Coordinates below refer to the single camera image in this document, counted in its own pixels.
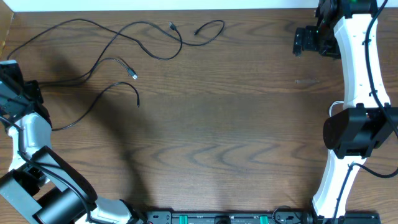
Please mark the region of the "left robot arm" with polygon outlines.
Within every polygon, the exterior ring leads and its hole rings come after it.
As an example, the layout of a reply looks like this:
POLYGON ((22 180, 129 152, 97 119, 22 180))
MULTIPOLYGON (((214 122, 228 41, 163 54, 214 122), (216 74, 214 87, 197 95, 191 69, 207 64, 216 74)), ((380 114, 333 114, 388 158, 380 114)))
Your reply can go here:
POLYGON ((36 80, 24 81, 15 60, 1 62, 1 123, 13 142, 1 195, 29 223, 146 223, 123 200, 97 196, 52 149, 52 124, 36 80))

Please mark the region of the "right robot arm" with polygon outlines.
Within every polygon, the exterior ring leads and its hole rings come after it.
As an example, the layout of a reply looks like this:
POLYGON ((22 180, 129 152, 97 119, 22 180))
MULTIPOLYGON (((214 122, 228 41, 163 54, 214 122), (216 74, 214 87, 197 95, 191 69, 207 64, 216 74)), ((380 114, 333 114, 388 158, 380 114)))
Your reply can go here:
POLYGON ((293 52, 318 52, 341 60, 343 109, 323 125, 328 158, 311 209, 301 223, 379 223, 373 212, 349 212, 346 201, 359 170, 373 150, 397 133, 397 108, 384 87, 377 51, 377 19, 384 9, 376 0, 321 0, 315 26, 298 28, 293 52))

